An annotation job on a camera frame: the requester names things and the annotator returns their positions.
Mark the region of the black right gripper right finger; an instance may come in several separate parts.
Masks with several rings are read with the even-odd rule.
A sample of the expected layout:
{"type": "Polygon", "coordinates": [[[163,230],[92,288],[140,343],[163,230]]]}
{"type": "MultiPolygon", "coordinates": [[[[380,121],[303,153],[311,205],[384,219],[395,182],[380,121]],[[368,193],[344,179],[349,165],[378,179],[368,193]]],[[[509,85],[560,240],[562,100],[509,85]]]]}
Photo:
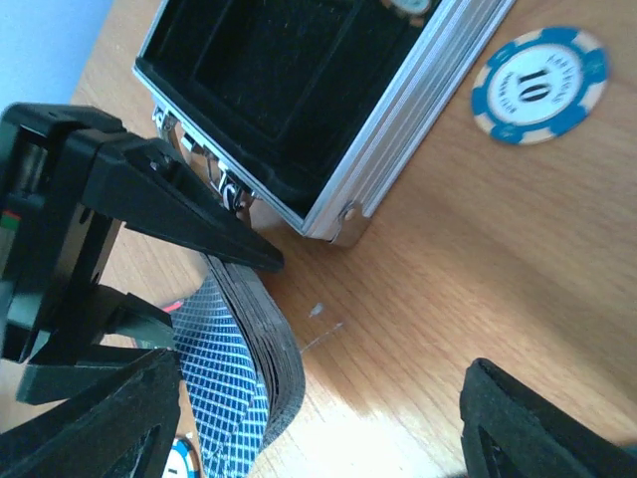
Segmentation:
{"type": "Polygon", "coordinates": [[[470,477],[634,477],[636,448],[602,438],[486,358],[467,368],[461,437],[470,477]]]}

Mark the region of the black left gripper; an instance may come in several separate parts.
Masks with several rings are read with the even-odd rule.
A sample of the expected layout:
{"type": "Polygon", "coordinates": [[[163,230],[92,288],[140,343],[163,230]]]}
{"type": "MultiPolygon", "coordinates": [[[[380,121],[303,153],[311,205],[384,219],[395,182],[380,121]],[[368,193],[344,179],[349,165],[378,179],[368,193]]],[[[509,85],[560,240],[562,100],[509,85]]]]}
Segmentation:
{"type": "Polygon", "coordinates": [[[141,358],[122,335],[174,347],[170,315],[104,286],[121,226],[279,272],[283,253],[222,207],[162,139],[92,107],[17,103],[1,117],[1,355],[27,361],[23,403],[70,398],[141,358]]]}

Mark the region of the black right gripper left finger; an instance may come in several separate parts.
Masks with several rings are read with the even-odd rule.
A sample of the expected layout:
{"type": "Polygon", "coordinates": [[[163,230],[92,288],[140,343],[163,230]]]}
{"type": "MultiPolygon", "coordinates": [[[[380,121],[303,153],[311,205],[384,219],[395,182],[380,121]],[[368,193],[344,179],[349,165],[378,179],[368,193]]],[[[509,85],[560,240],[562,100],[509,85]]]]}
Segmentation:
{"type": "Polygon", "coordinates": [[[4,477],[159,477],[180,418],[176,352],[155,349],[1,436],[4,477]]]}

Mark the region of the grey card deck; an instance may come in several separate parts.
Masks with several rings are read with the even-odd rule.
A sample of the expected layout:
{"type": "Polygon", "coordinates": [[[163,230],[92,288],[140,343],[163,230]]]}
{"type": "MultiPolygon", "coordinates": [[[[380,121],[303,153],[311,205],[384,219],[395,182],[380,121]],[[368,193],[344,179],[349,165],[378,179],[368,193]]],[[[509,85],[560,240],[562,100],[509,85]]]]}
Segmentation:
{"type": "Polygon", "coordinates": [[[171,315],[208,477],[245,477],[306,392],[292,328],[250,268],[208,256],[202,286],[171,315]]]}

